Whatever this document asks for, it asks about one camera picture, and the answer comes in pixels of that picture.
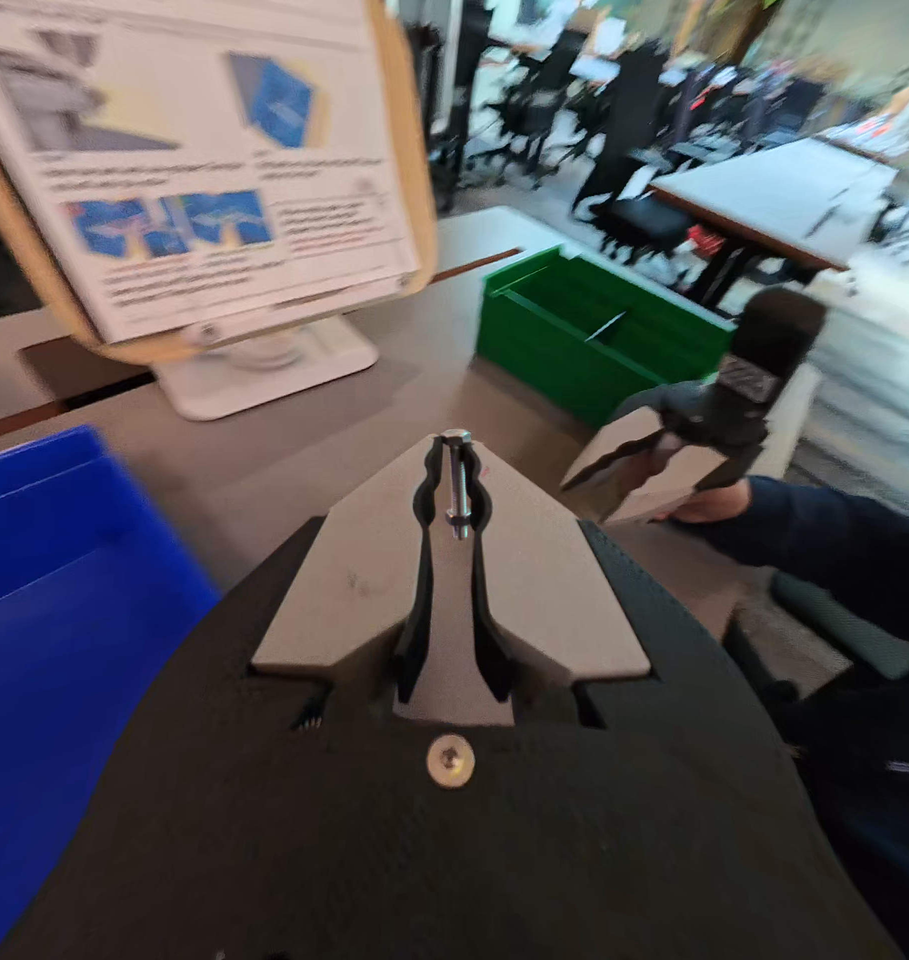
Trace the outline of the white board stand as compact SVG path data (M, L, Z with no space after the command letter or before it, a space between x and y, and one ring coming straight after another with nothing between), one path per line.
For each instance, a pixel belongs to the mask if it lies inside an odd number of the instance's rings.
M155 364L151 372L181 417L208 423L352 377L378 359L373 342L333 315Z

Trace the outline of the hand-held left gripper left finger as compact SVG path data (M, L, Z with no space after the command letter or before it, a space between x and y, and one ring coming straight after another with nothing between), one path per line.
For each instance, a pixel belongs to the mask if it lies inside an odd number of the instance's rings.
M444 448L422 438L328 511L252 656L256 672L388 679L410 702L428 652Z

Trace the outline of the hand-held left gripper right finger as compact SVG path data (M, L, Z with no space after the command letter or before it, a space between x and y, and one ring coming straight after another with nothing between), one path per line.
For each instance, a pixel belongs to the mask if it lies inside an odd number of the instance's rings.
M464 470L474 655L496 701L530 681L569 690L647 677L651 661L579 518L481 442Z

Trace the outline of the blue plastic bin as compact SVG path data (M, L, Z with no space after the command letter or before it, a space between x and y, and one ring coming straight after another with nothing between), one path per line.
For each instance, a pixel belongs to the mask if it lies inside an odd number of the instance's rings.
M220 600L94 428L0 452L0 945L136 705Z

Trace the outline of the long white office desk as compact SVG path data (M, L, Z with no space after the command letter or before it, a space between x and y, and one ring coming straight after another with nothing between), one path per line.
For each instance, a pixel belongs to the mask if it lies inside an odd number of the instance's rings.
M819 139L654 178L649 191L701 226L809 269L844 272L897 170Z

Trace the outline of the person's dark clothing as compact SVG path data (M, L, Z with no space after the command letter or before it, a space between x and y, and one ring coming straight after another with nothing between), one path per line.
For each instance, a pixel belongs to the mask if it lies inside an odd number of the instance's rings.
M855 664L803 698L738 627L723 647L794 758L838 860L909 958L909 675Z

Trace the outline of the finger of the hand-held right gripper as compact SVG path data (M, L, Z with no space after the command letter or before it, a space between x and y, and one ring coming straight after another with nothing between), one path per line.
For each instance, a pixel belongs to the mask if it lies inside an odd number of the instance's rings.
M633 493L662 474L678 453L678 437L657 411L631 411L603 426L565 474L560 490L605 487Z
M658 473L626 493L602 524L643 522L669 513L691 498L703 480L722 469L728 457L706 446L683 446Z

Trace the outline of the green plastic bin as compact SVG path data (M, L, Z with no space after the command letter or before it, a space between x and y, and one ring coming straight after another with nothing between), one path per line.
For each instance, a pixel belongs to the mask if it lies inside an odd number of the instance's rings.
M623 310L602 337L583 342ZM475 353L601 427L635 394L711 377L734 330L634 273L555 246L485 278Z

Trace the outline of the group of black office chairs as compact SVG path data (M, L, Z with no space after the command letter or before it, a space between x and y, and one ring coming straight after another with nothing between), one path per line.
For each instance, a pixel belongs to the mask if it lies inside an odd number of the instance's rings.
M650 191L635 198L618 198L616 186L622 180L626 166L638 167L648 147L648 134L653 129L651 96L635 93L629 89L631 82L640 85L642 73L648 64L656 66L656 58L643 51L632 52L632 60L620 68L616 77L613 100L614 126L606 132L605 149L596 162L592 177L597 186L584 195L585 198L609 195L592 214L589 224L603 235L601 248L608 246L631 247L634 253L657 249L667 254L685 241L693 226L701 226L689 215L658 200ZM721 238L721 245L698 278L688 285L683 295L694 304L706 309L715 309L724 299L731 286L757 261L775 258L763 252L759 246L744 241ZM821 271L793 263L803 274L814 276Z

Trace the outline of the steel hex bolt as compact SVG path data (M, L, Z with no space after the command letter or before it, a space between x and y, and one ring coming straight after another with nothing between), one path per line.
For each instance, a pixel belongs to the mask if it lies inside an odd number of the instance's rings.
M449 509L469 513L472 521L472 505L468 490L468 455L473 452L471 433L466 429L452 428L441 435L448 451L448 473L450 485ZM454 539L460 543L469 537L471 524L454 527L448 524Z

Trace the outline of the person's right hand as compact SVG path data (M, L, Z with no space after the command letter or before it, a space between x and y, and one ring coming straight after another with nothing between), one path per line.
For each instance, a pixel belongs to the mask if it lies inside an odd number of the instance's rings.
M743 477L729 486L699 490L679 506L654 514L651 521L688 525L727 522L749 510L751 501L750 479Z

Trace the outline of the person's right forearm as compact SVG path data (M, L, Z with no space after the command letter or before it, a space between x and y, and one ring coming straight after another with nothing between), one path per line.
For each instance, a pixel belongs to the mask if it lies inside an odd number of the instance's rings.
M750 479L752 501L725 522L676 523L735 562L772 568L909 642L909 514L830 486Z

